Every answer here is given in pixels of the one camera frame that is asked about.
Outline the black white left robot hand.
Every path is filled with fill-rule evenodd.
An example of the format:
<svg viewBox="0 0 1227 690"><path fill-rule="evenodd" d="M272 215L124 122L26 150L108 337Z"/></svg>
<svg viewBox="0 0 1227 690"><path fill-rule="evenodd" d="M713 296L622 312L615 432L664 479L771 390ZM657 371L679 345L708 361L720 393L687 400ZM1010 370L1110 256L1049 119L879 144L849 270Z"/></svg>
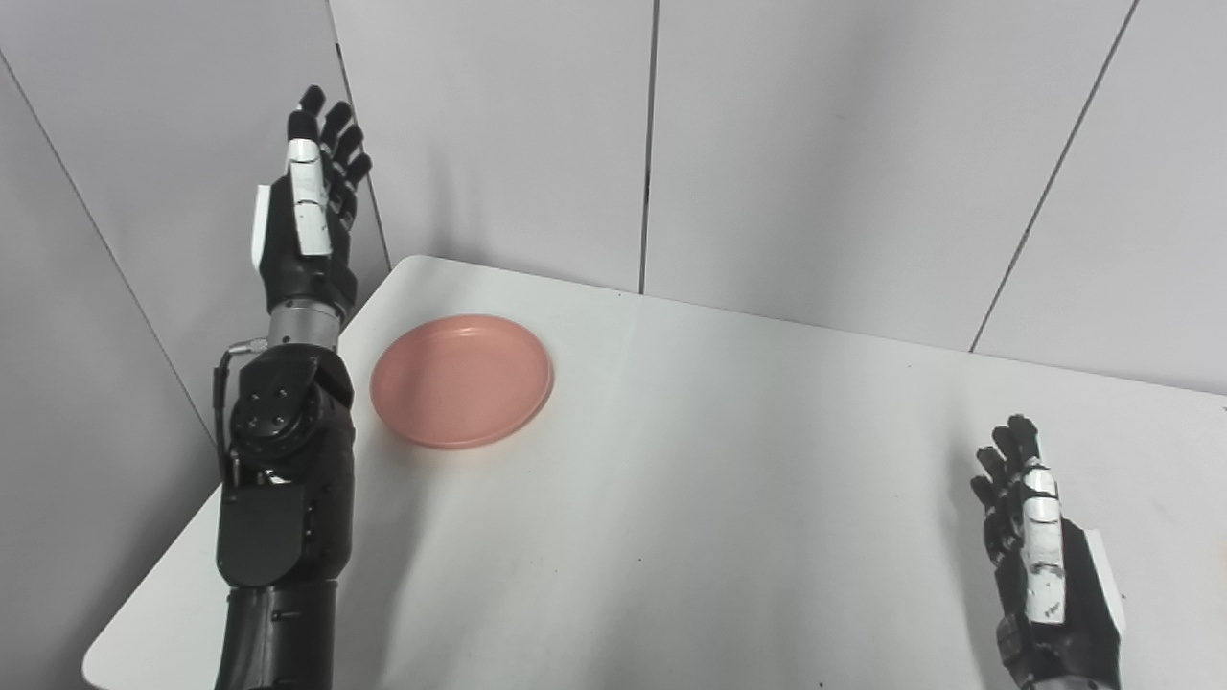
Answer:
<svg viewBox="0 0 1227 690"><path fill-rule="evenodd" d="M360 184L372 169L355 109L329 103L318 83L303 92L288 117L288 149L281 174L256 189L252 263L267 309L292 300L324 303L347 317L357 302L350 266L351 231Z"/></svg>

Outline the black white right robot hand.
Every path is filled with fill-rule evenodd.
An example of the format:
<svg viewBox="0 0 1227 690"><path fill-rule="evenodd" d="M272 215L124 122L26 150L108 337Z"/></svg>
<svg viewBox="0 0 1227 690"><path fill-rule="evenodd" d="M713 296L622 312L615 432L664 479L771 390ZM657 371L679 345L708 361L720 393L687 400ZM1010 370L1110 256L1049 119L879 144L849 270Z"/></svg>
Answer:
<svg viewBox="0 0 1227 690"><path fill-rule="evenodd" d="M1099 532L1067 519L1029 417L1009 416L991 437L969 485L984 510L1001 664L1020 689L1121 688L1123 599Z"/></svg>

